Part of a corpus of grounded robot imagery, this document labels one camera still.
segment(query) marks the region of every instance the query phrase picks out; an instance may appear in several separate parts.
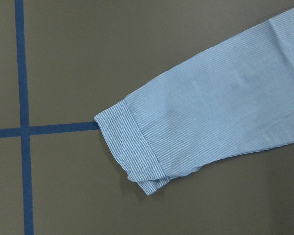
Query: cloth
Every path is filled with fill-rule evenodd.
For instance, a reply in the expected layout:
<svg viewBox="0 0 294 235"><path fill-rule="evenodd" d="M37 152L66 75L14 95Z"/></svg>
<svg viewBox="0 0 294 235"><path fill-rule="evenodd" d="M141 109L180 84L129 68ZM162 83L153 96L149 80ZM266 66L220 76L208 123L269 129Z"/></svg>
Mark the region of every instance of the cloth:
<svg viewBox="0 0 294 235"><path fill-rule="evenodd" d="M294 8L157 76L94 120L147 195L213 161L294 143Z"/></svg>

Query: ribbed fabric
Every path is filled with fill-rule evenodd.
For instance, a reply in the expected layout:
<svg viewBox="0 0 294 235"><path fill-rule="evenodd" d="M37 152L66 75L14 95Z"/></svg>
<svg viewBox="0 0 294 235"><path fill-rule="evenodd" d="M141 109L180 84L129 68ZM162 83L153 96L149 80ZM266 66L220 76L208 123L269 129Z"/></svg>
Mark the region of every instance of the ribbed fabric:
<svg viewBox="0 0 294 235"><path fill-rule="evenodd" d="M294 8L175 66L94 119L147 195L210 162L294 143Z"/></svg>

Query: garment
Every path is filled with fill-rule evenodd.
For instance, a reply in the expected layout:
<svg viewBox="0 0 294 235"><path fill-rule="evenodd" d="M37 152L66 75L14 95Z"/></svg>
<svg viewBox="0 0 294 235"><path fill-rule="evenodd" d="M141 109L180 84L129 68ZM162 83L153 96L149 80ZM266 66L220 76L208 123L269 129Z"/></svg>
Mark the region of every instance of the garment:
<svg viewBox="0 0 294 235"><path fill-rule="evenodd" d="M294 143L294 8L157 76L94 120L147 195L213 161Z"/></svg>

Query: ribbed cuff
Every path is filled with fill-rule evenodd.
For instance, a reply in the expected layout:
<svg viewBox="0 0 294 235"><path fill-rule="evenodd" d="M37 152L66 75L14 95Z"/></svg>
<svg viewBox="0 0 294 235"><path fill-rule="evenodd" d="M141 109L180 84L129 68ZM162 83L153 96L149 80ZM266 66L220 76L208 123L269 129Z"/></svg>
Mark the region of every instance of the ribbed cuff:
<svg viewBox="0 0 294 235"><path fill-rule="evenodd" d="M147 195L169 182L125 100L98 113L94 120L112 155L127 172L128 179L137 182Z"/></svg>

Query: horizontal blue line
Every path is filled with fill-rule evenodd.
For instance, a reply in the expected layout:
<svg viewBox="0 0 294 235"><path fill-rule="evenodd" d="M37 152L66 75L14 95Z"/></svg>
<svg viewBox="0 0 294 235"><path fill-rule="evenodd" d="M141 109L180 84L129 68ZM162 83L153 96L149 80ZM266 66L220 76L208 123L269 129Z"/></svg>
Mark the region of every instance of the horizontal blue line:
<svg viewBox="0 0 294 235"><path fill-rule="evenodd" d="M99 130L99 126L96 122L82 122L72 124L58 124L50 126L33 126L30 128L30 135L43 135L53 133L64 133L74 131L91 131Z"/></svg>
<svg viewBox="0 0 294 235"><path fill-rule="evenodd" d="M0 138L20 136L20 128L0 129Z"/></svg>

